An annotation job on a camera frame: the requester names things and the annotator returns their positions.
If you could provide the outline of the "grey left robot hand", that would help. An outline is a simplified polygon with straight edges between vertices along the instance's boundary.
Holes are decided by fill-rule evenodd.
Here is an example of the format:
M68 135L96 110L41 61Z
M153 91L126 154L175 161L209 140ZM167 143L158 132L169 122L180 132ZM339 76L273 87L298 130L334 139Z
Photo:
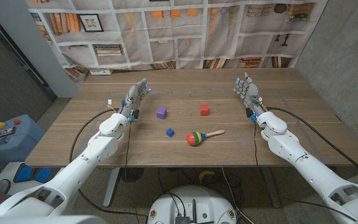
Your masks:
M119 110L119 113L126 118L130 118L132 113L140 108L142 100L150 92L151 89L147 85L146 78L132 85L124 98L124 105Z

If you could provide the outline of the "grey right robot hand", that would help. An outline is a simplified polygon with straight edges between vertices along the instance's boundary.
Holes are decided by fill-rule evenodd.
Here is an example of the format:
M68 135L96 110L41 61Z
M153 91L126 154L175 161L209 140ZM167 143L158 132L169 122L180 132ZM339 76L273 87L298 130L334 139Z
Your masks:
M245 72L243 79L237 77L233 91L243 101L247 115L257 118L267 111L262 103L257 85L247 72Z

